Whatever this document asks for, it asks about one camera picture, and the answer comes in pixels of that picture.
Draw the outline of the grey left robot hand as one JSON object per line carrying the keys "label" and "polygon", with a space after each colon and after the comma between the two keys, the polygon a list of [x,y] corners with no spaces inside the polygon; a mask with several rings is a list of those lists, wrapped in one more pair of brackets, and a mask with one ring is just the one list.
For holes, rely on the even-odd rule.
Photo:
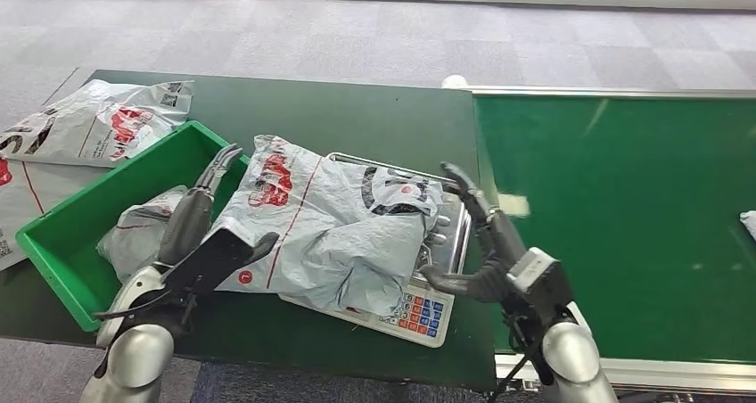
{"label": "grey left robot hand", "polygon": [[241,154],[242,148],[237,144],[220,149],[194,186],[182,196],[168,220],[155,264],[164,268],[173,267],[201,244],[210,229],[218,186]]}

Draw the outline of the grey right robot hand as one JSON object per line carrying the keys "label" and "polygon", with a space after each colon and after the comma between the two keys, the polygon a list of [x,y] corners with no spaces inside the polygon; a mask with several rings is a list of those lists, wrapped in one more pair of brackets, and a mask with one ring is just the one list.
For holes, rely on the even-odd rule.
{"label": "grey right robot hand", "polygon": [[454,180],[456,195],[471,217],[485,261],[472,275],[449,274],[435,265],[420,268],[420,274],[434,289],[465,296],[483,303],[496,303],[508,309],[523,304],[522,296],[507,278],[512,266],[526,249],[509,217],[493,208],[484,193],[457,165],[441,162],[445,176]]}

